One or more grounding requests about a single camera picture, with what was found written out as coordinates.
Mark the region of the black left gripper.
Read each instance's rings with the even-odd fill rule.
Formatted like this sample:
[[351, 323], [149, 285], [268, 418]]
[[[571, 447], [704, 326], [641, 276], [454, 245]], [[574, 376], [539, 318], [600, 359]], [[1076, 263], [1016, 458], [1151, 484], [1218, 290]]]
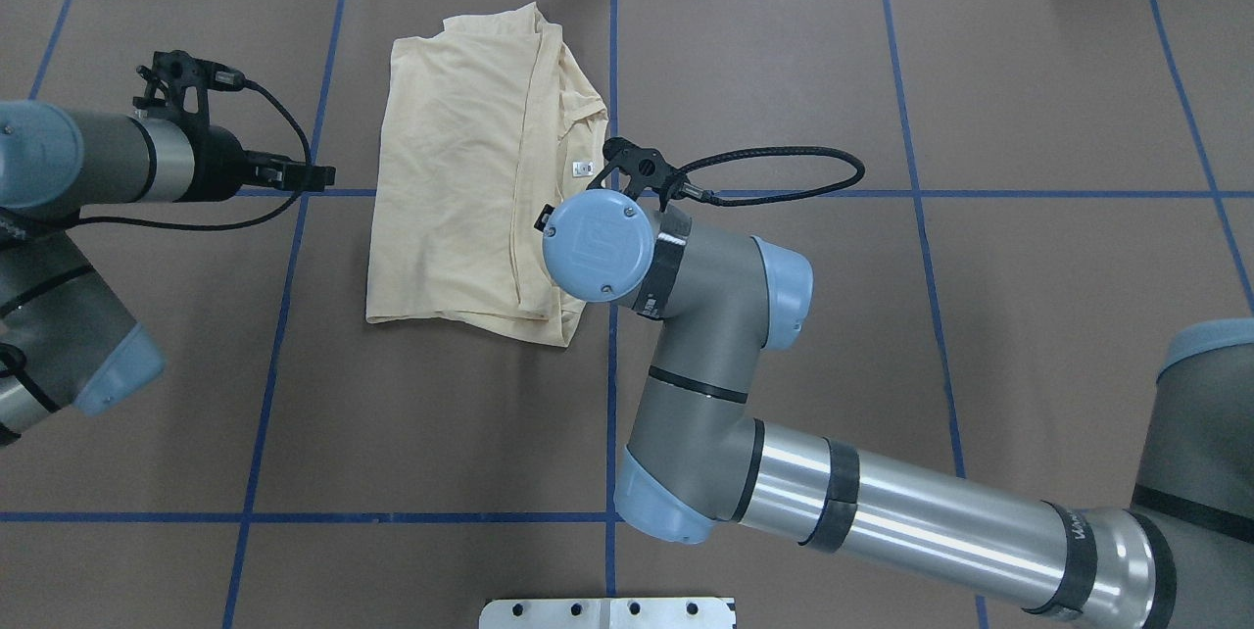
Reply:
[[219, 202], [242, 184], [270, 190], [327, 190], [334, 165], [311, 165], [287, 157], [246, 157], [242, 144], [211, 122], [208, 93], [245, 88], [245, 74], [184, 50], [157, 50], [142, 96], [130, 99], [133, 123], [149, 150], [149, 177], [139, 202]]

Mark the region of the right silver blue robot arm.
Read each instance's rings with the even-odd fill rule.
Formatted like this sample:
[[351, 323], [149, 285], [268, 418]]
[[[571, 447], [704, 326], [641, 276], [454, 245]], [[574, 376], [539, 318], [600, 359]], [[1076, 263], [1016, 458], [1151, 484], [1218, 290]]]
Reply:
[[614, 511], [647, 536], [701, 544], [736, 522], [963, 586], [1076, 628], [1251, 625], [1251, 320], [1172, 336], [1124, 506], [1078, 507], [872, 452], [752, 415], [757, 363], [796, 343], [814, 271], [796, 251], [702, 224], [693, 200], [747, 208], [693, 184], [751, 159], [830, 159], [849, 174], [764, 204], [863, 180], [834, 147], [751, 147], [673, 165], [623, 137], [599, 172], [535, 221], [545, 269], [588, 303], [661, 326], [614, 472]]

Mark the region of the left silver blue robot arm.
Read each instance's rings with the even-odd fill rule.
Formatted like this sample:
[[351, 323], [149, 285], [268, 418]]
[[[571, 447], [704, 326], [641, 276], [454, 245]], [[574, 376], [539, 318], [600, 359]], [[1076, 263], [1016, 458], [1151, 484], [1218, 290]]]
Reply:
[[295, 117], [260, 81], [184, 50], [158, 50], [138, 66], [144, 90], [130, 113], [76, 112], [35, 99], [1, 112], [1, 441], [66, 408], [95, 415], [152, 383], [166, 358], [143, 325], [71, 241], [71, 229], [171, 223], [87, 217], [97, 205], [228, 200], [246, 185], [327, 190], [331, 165], [247, 150], [208, 110], [211, 91], [252, 90], [288, 124]]

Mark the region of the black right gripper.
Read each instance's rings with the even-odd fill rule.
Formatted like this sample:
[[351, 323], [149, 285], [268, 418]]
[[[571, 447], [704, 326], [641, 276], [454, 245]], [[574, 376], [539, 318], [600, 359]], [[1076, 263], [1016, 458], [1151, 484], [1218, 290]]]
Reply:
[[[609, 138], [603, 147], [604, 165], [588, 190], [591, 199], [569, 199], [561, 205], [543, 205], [533, 228], [543, 236], [653, 236], [650, 219], [637, 211], [637, 199], [645, 190], [653, 190], [658, 199], [677, 200], [686, 195], [690, 180], [683, 169], [668, 164], [661, 152], [640, 147], [621, 137]], [[618, 199], [604, 195], [609, 175], [627, 178]]]

